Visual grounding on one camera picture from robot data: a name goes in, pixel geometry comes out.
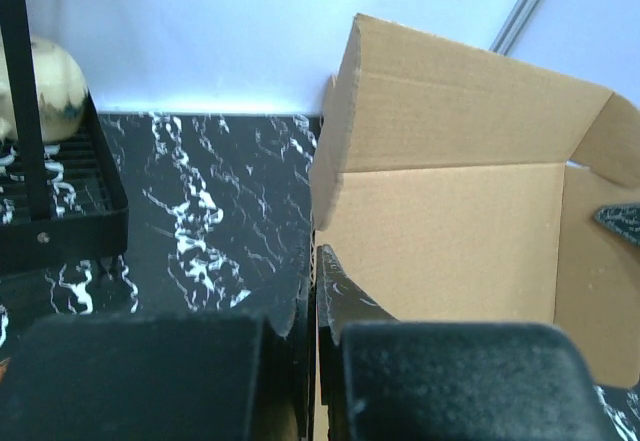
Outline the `brown cardboard box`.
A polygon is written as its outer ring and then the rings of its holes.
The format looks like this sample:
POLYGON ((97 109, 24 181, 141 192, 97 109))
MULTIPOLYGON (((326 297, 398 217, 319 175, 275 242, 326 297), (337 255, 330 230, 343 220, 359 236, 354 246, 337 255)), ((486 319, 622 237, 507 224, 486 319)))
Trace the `brown cardboard box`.
POLYGON ((639 251, 596 222, 639 198, 615 91, 367 16, 328 81, 314 240, 403 320, 563 329, 596 381, 639 378, 639 251))

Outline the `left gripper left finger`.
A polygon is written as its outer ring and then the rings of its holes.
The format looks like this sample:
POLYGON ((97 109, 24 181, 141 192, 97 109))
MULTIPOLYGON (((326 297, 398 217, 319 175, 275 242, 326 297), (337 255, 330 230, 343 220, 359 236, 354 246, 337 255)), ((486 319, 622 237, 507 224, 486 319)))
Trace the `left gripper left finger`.
POLYGON ((283 339, 281 370, 296 420, 297 438, 313 438, 315 403, 315 288, 307 245, 290 251, 269 279, 270 325, 283 339))

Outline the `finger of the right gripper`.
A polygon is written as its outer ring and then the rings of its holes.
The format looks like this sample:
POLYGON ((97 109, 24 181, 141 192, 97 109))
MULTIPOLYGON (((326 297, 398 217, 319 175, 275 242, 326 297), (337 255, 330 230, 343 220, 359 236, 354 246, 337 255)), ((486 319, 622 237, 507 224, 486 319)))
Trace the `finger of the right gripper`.
POLYGON ((640 205, 638 203, 603 206, 594 214, 594 220, 631 245, 640 244, 640 205))

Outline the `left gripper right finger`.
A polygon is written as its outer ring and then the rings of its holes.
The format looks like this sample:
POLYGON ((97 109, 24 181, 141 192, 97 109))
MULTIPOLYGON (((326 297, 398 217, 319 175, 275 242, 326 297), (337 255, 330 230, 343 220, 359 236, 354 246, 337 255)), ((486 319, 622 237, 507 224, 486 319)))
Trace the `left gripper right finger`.
POLYGON ((329 440, 397 440, 400 324, 346 273, 333 248, 316 251, 319 405, 329 440))

